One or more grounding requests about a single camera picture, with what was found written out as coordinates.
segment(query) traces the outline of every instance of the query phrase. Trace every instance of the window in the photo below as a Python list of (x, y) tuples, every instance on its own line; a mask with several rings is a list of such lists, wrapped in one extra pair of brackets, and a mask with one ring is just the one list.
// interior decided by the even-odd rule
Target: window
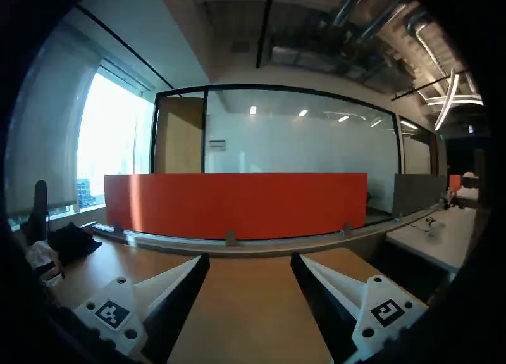
[[(74, 212), (73, 206), (63, 206), (63, 207), (57, 207), (53, 208), (51, 210), (48, 210), (49, 218), (61, 218), (65, 217), (66, 215), (72, 215)], [(8, 219), (9, 225), (13, 230), (19, 229), (21, 224), (28, 221), (30, 218), (30, 215), (20, 215), (16, 217), (11, 217)]]
[(399, 171), (392, 114), (267, 90), (209, 91), (206, 113), (206, 173), (367, 173), (365, 222), (391, 217)]
[(437, 137), (425, 128), (400, 119), (406, 174), (438, 175)]
[(105, 203), (105, 175), (149, 173), (153, 108), (152, 103), (95, 74), (77, 148), (80, 208)]

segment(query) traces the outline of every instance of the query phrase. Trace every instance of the roller shade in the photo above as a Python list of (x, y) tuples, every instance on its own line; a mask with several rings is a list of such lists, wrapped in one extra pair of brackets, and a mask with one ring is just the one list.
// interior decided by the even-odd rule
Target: roller shade
[(38, 180), (47, 183), (48, 208), (77, 202), (79, 127), (100, 61), (101, 55), (67, 25), (56, 28), (40, 49), (18, 95), (9, 130), (9, 215), (30, 212)]

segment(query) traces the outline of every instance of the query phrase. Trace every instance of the orange partition panel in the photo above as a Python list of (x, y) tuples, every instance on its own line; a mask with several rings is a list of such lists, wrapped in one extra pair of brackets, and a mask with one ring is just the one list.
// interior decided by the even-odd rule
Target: orange partition panel
[(460, 175), (450, 176), (450, 188), (452, 191), (457, 191), (462, 187), (462, 177)]
[(108, 223), (198, 239), (276, 239), (364, 225), (365, 173), (141, 174), (105, 177)]

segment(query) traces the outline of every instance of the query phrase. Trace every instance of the wooden door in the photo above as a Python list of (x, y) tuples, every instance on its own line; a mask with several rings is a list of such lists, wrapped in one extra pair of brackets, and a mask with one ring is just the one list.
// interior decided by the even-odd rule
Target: wooden door
[(155, 173), (201, 173), (204, 100), (160, 100), (155, 143)]

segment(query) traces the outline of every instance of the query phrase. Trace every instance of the wooden desk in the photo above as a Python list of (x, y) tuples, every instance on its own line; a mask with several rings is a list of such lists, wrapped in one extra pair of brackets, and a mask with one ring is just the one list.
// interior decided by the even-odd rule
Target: wooden desk
[[(66, 269), (56, 290), (74, 308), (118, 275), (134, 282), (189, 257), (102, 241)], [(345, 248), (307, 255), (365, 281), (379, 272)], [(181, 331), (170, 363), (322, 363), (330, 353), (290, 268), (290, 257), (211, 258), (202, 289)]]
[(457, 273), (467, 256), (474, 229), (476, 210), (451, 207), (436, 211), (428, 216), (445, 227), (436, 237), (429, 236), (429, 225), (425, 218), (386, 234), (386, 240), (442, 267), (450, 273)]

